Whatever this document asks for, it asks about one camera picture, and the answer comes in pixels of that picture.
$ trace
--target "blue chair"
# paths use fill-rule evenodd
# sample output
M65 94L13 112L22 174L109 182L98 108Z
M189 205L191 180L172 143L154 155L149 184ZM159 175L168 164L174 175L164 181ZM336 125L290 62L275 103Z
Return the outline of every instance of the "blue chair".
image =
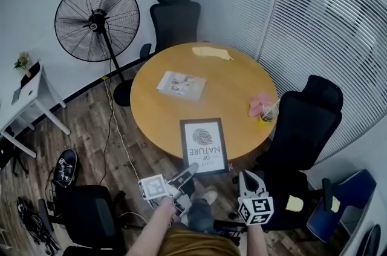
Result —
M375 187L376 182L366 169L357 171L344 182L333 185L333 196L340 201L338 212L326 211L324 201L320 200L307 222L308 229L326 243L333 235L346 207L354 206L363 209L371 198Z

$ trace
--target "yellow paper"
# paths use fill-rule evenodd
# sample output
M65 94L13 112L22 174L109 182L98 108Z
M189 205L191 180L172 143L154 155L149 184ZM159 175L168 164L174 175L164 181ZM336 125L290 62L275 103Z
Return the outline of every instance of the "yellow paper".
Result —
M197 56L212 56L219 57L224 60L234 60L230 57L229 52L227 50L222 50L220 48L213 47L192 47L192 51Z
M337 213L339 212L339 208L340 208L340 201L338 201L338 199L335 196L333 196L331 211L334 213Z
M301 212L303 207L304 201L302 201L302 199L289 195L288 204L285 208L286 210L291 212Z

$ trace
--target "fan stand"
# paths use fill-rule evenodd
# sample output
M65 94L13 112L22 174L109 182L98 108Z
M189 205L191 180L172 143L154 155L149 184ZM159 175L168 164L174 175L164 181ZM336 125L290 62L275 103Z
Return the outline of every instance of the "fan stand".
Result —
M126 80L123 77L123 74L120 70L119 63L117 62L117 59L115 58L115 55L113 52L113 49L111 48L110 40L108 38L108 34L106 32L105 25L102 26L101 32L102 32L102 35L103 35L105 42L108 46L108 50L110 52L110 57L113 60L115 69L119 73L119 77L121 79L121 83L119 83L117 85L117 87L115 88L115 90L113 92L113 99L116 102L116 104L120 105L121 107L130 107L131 106L131 98L130 98L131 94L130 94L130 92L131 92L133 80L132 79Z
M131 99L130 99L130 92L131 92L131 87L133 84L133 80L125 80L123 77L123 74L120 70L119 63L117 62L117 59L115 58L115 54L113 52L113 49L111 47L111 43L108 37L108 34L106 32L105 28L105 23L106 20L109 17L105 17L106 13L101 10L91 10L93 15L90 16L89 21L92 22L90 25L90 29L95 32L95 33L100 33L103 35L103 38L105 39L106 45L108 46L108 50L110 53L110 58L113 60L115 69L119 73L121 83L117 85L113 92L113 99L116 102L116 104L120 105L121 107L129 107L131 104Z

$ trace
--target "jeans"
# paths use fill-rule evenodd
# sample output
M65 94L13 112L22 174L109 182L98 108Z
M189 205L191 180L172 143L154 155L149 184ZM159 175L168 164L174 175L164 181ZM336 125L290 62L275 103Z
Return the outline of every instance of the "jeans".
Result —
M218 234L213 228L211 207L205 199L196 199L188 210L188 227L183 223L176 223L178 228L188 228L204 234Z

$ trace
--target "standing fan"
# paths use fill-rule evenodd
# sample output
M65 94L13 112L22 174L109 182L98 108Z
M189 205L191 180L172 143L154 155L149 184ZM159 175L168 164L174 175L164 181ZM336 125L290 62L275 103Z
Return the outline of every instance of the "standing fan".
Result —
M55 14L59 43L70 55L83 61L112 59L121 78L113 98L130 105L132 80L125 80L115 58L133 41L140 25L136 0L62 0Z

